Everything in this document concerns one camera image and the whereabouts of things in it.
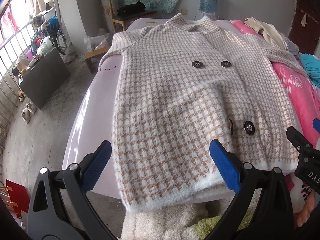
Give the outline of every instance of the wooden chair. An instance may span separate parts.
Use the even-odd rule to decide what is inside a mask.
[[[87,55],[85,56],[84,60],[87,63],[87,66],[88,66],[91,74],[94,74],[94,73],[96,73],[98,71],[98,69],[94,69],[92,67],[91,59],[94,58],[94,57],[105,55],[108,52],[109,49],[110,49],[110,46],[106,46],[106,47],[103,47],[101,49],[93,50],[93,51],[87,53]]]
[[[112,17],[113,30],[115,32],[116,32],[116,23],[120,23],[122,25],[123,31],[125,31],[127,29],[126,22],[134,21],[142,17],[155,18],[157,13],[157,11],[155,10],[144,10],[140,13],[135,13],[128,16],[119,16],[119,15],[113,15],[111,0],[109,0],[109,6],[110,6],[111,17]]]

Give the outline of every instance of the hanging clothes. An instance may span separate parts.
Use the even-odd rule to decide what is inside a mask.
[[[11,11],[11,4],[9,4],[8,8],[4,12],[1,18],[1,22],[12,31],[12,34],[18,31],[19,26],[16,24],[16,21],[14,20],[14,17]]]
[[[27,7],[33,17],[46,10],[44,0],[27,0]]]

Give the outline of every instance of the slipper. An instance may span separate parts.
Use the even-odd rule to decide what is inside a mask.
[[[37,111],[35,104],[32,102],[27,103],[27,109],[30,111],[31,114],[34,114]]]

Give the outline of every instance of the towel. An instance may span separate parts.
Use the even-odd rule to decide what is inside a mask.
[[[248,209],[238,230],[249,225],[253,211]],[[207,218],[205,203],[183,204],[152,212],[126,212],[121,240],[203,240],[222,215]]]

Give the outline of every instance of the beige shoe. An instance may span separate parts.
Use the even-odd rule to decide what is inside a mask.
[[[34,114],[37,111],[35,104],[32,102],[27,103],[27,109],[30,111],[31,114]]]
[[[29,110],[28,108],[25,108],[21,111],[21,116],[23,118],[23,120],[26,122],[26,123],[29,123],[30,121],[30,113],[29,113]]]
[[[0,134],[3,136],[3,137],[7,137],[7,132],[5,130],[3,130],[2,128],[0,128]]]
[[[19,95],[19,100],[22,102],[22,101],[24,100],[24,95],[25,95],[25,93],[22,92],[22,91],[19,91],[19,92],[18,92],[18,95]]]

